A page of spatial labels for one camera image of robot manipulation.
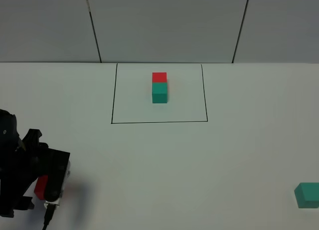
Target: table surface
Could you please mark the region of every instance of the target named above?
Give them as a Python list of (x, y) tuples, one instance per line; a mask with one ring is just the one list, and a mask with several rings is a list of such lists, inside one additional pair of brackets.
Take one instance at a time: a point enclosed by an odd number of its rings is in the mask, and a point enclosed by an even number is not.
[[(0, 108), (71, 153), (48, 230), (315, 229), (294, 189), (319, 182), (318, 69), (203, 64), (208, 122), (111, 124), (116, 64), (1, 63)], [(40, 230), (35, 204), (1, 229)]]

